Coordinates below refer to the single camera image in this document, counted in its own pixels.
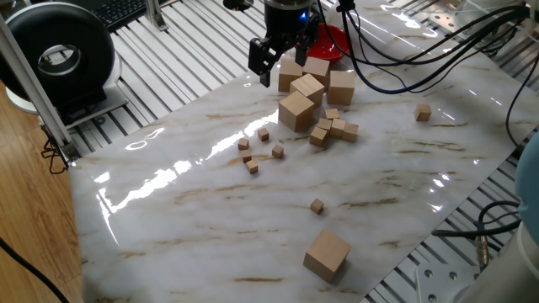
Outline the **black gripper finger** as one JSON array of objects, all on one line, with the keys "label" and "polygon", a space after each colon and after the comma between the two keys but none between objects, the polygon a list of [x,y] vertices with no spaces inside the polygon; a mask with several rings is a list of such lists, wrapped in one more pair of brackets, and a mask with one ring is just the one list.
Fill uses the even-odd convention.
[{"label": "black gripper finger", "polygon": [[249,42],[248,68],[259,76],[260,83],[270,86],[270,73],[274,64],[286,51],[283,36],[253,38]]},{"label": "black gripper finger", "polygon": [[320,17],[317,14],[312,15],[308,20],[307,28],[296,44],[295,62],[300,66],[305,65],[307,53],[311,49],[311,46],[318,41],[319,23]]}]

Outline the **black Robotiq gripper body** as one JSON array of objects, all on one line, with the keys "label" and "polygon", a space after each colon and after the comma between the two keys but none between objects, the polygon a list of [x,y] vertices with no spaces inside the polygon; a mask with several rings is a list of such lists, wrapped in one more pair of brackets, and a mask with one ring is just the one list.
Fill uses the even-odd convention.
[{"label": "black Robotiq gripper body", "polygon": [[299,34],[307,28],[312,0],[265,0],[266,38]]}]

